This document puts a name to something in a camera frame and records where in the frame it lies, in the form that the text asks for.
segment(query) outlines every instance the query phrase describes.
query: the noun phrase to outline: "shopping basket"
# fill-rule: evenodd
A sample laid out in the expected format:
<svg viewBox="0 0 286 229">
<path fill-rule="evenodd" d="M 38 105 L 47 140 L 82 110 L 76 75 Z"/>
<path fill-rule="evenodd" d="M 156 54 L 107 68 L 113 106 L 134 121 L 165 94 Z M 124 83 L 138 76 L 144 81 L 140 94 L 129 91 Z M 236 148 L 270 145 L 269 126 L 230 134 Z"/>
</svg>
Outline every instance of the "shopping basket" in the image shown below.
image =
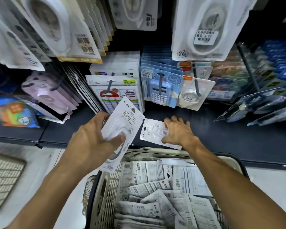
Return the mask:
<svg viewBox="0 0 286 229">
<path fill-rule="evenodd" d="M 246 168 L 241 161 L 232 154 L 217 154 L 219 158 L 228 165 L 239 171 L 248 178 Z M 189 158 L 189 154 L 184 150 L 141 148 L 128 149 L 123 161 L 156 161 L 156 158 Z M 118 182 L 121 173 L 121 164 L 114 173 L 101 172 L 97 174 L 95 182 L 90 192 L 87 207 L 85 229 L 111 229 L 114 228 L 113 220 L 115 218 L 114 200 L 117 194 Z M 215 210 L 218 221 L 222 229 L 228 229 L 227 221 L 221 211 Z"/>
</svg>

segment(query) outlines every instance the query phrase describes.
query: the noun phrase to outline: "left hand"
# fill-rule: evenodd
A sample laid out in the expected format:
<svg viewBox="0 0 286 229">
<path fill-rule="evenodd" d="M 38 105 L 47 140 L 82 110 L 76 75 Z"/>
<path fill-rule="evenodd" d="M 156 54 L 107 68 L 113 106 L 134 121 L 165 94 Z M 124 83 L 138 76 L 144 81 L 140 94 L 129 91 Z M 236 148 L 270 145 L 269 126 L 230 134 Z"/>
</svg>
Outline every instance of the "left hand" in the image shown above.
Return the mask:
<svg viewBox="0 0 286 229">
<path fill-rule="evenodd" d="M 80 126 L 72 135 L 58 165 L 82 177 L 100 167 L 126 139 L 124 135 L 109 141 L 103 139 L 102 123 L 109 116 L 99 112 L 87 124 Z"/>
</svg>

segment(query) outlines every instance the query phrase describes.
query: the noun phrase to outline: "orange label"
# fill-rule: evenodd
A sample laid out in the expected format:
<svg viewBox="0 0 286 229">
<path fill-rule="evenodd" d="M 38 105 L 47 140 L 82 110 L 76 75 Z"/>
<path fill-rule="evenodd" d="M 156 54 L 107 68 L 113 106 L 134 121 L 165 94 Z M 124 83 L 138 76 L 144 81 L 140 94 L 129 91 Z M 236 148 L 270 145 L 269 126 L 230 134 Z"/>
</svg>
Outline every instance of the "orange label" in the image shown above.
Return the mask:
<svg viewBox="0 0 286 229">
<path fill-rule="evenodd" d="M 182 66 L 191 66 L 191 62 L 180 62 L 179 66 L 180 67 L 182 67 Z"/>
<path fill-rule="evenodd" d="M 183 75 L 183 80 L 193 80 L 193 77 Z"/>
<path fill-rule="evenodd" d="M 181 67 L 183 71 L 190 71 L 192 69 L 191 66 L 188 67 Z"/>
<path fill-rule="evenodd" d="M 10 111 L 12 114 L 19 113 L 23 111 L 23 107 L 21 103 L 12 103 L 10 106 Z"/>
</svg>

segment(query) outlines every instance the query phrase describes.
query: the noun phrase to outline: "right hand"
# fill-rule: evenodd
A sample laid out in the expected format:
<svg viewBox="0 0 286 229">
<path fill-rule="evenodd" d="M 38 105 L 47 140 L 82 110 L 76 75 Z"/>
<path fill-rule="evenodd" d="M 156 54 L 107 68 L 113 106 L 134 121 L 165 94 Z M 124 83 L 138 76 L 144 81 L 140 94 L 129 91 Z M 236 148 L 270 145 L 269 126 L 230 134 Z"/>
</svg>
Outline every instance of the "right hand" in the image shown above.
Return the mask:
<svg viewBox="0 0 286 229">
<path fill-rule="evenodd" d="M 187 143 L 199 140 L 193 135 L 190 128 L 190 122 L 184 123 L 182 118 L 172 116 L 171 119 L 164 119 L 165 127 L 168 128 L 168 135 L 162 138 L 162 143 L 181 145 L 184 147 Z"/>
</svg>

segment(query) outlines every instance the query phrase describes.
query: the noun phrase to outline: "beige plastic basket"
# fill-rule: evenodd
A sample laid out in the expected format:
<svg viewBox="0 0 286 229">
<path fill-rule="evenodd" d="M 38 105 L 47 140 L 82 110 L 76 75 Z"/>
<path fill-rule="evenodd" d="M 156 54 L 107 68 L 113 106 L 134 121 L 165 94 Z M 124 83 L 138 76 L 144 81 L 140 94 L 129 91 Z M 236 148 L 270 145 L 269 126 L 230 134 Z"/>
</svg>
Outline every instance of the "beige plastic basket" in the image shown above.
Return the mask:
<svg viewBox="0 0 286 229">
<path fill-rule="evenodd" d="M 247 176 L 247 172 L 237 158 L 232 155 L 218 156 L 228 165 Z M 155 158 L 189 158 L 189 154 L 184 150 L 141 148 L 128 149 L 122 161 L 155 161 Z M 111 229 L 115 218 L 114 200 L 116 198 L 119 177 L 121 173 L 121 163 L 114 173 L 103 172 L 96 187 L 92 204 L 91 218 L 87 220 L 86 229 Z M 223 229 L 228 228 L 228 224 L 220 211 L 215 211 L 218 221 Z"/>
</svg>

